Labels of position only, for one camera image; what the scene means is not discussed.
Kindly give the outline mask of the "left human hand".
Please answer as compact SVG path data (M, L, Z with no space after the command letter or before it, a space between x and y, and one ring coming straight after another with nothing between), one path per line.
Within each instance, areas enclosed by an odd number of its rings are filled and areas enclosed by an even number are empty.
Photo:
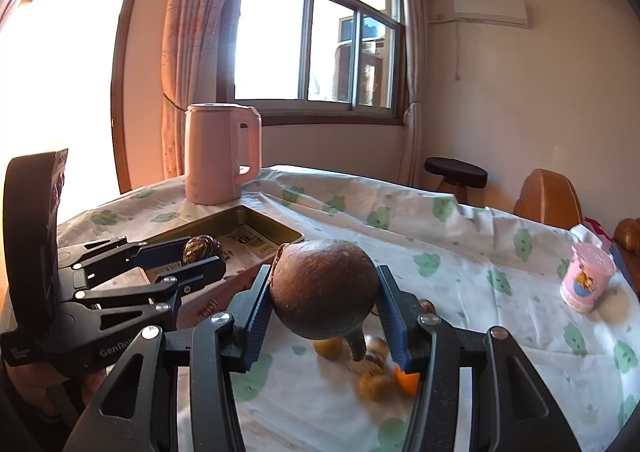
M18 416L65 420L75 424L106 378L104 368L76 380L60 374L48 362L3 365L3 404Z

